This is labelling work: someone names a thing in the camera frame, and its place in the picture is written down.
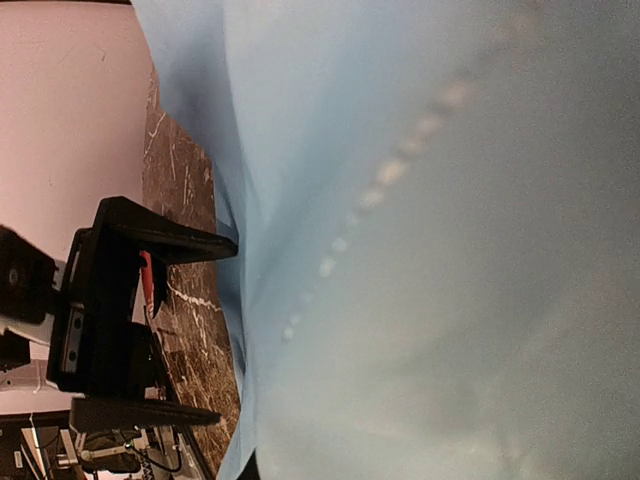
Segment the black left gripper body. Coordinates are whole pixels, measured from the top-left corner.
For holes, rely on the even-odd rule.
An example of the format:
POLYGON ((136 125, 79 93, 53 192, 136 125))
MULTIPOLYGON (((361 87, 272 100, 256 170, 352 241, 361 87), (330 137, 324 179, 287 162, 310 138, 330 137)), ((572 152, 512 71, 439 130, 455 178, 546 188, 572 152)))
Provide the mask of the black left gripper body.
POLYGON ((156 384, 150 329, 133 321, 141 266, 139 246, 121 233, 76 233, 47 370, 61 391, 143 398, 156 384))

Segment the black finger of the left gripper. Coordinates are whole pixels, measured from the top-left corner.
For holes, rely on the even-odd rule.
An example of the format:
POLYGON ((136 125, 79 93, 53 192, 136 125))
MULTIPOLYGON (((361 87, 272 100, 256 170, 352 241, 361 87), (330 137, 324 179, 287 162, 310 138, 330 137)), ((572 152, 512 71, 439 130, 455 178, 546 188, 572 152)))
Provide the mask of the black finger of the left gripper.
POLYGON ((160 426, 206 426, 218 424, 221 415, 206 409, 163 400, 74 398, 69 425, 79 433, 132 430, 160 426))
POLYGON ((106 227, 164 263, 218 261, 238 253, 231 239, 178 224, 124 196, 101 200, 93 227, 106 227))

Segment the blue wrapping paper sheet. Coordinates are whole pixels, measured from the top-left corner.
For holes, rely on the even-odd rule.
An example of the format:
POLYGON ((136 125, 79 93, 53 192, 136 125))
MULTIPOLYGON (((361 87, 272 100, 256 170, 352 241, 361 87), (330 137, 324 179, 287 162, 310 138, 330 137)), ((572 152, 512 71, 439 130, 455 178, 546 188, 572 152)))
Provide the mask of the blue wrapping paper sheet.
POLYGON ((635 1, 138 1, 213 164, 219 477, 639 475, 635 1))

